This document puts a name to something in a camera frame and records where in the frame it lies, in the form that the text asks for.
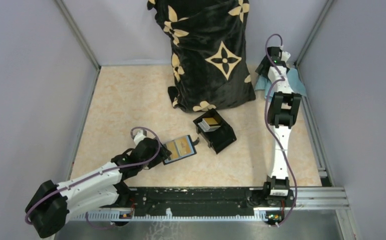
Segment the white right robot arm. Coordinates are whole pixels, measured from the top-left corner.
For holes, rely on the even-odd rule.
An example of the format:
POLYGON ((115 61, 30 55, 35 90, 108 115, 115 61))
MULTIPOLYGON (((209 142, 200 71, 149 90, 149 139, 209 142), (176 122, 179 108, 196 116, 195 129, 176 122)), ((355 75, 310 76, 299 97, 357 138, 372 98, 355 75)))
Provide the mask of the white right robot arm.
POLYGON ((266 56, 255 70, 269 80, 265 98, 265 124, 274 138, 273 163, 264 183, 262 199, 268 206, 294 200, 290 189, 289 164, 286 162, 289 137, 297 121, 301 95, 288 81, 286 65, 290 53, 280 46, 266 48, 266 56))

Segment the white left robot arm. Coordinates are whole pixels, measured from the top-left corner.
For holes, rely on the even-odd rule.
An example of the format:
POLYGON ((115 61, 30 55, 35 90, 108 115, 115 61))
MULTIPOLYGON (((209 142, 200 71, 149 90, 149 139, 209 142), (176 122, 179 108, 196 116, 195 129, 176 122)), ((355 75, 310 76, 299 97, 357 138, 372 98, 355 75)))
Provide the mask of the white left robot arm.
POLYGON ((171 151, 157 139, 146 137, 134 148, 81 177, 60 183, 48 180, 28 203, 25 220, 44 239, 80 214, 101 207, 131 207, 134 196, 124 181, 144 168, 155 167, 170 155, 171 151))

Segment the light blue cloth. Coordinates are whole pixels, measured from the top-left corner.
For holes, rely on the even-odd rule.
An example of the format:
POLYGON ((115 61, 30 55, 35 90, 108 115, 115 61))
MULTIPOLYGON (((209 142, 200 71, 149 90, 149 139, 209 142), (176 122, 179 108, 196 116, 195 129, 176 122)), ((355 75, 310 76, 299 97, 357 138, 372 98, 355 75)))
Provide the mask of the light blue cloth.
MULTIPOLYGON (((281 90, 280 84, 286 84, 293 93, 298 93, 300 95, 306 96, 306 89, 304 84, 299 79, 299 74, 297 69, 295 68, 288 68, 282 65, 278 65, 277 68, 281 71, 282 74, 284 74, 285 81, 279 82, 276 86, 273 87, 269 100, 272 99, 272 96, 275 92, 278 92, 281 90)), ((267 78, 267 74, 263 72, 263 67, 258 66, 255 72, 258 74, 258 78, 256 81, 256 84, 254 86, 255 91, 264 91, 264 95, 268 95, 269 88, 272 85, 272 81, 267 78)))

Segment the gold credit card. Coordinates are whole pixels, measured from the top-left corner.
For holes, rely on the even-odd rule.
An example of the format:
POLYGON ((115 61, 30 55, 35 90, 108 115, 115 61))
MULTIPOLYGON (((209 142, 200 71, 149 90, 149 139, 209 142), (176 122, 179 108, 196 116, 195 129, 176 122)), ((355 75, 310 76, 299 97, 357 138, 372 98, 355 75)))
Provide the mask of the gold credit card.
POLYGON ((179 156, 190 155, 193 151, 188 136, 181 137, 175 141, 179 156))
POLYGON ((174 161, 177 161, 179 156, 176 144, 174 141, 169 141, 165 143, 165 147, 171 152, 171 154, 168 156, 168 158, 165 160, 166 163, 171 163, 174 161))

